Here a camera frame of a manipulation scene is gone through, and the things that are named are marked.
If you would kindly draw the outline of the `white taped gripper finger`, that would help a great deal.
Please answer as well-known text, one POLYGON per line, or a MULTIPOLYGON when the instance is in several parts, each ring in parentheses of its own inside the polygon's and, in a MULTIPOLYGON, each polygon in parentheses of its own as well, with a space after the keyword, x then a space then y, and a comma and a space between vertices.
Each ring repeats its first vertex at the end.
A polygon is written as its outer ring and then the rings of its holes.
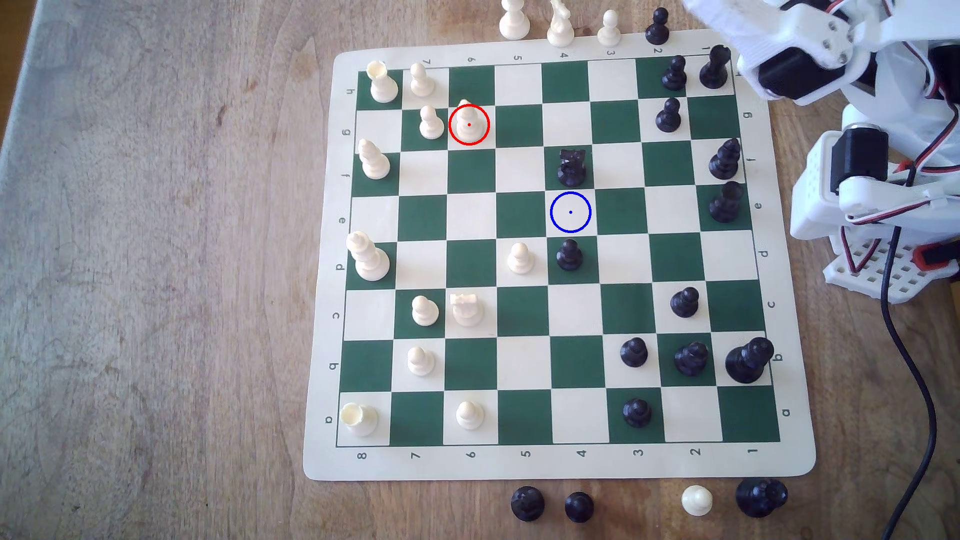
POLYGON ((715 31, 733 31, 750 21, 758 1, 682 1, 691 15, 715 31))
POLYGON ((708 26, 723 35, 743 55, 765 55, 772 50, 771 27, 741 16, 721 18, 708 26))

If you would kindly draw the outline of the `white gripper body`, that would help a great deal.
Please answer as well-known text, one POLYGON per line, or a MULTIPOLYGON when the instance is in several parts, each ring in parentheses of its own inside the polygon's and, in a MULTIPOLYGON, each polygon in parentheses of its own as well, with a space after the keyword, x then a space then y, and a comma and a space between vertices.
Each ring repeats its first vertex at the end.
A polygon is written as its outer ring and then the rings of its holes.
POLYGON ((838 89, 855 58, 851 26, 816 7, 757 7, 750 19, 771 27, 765 55, 740 53, 738 72, 767 100, 810 104, 838 89))

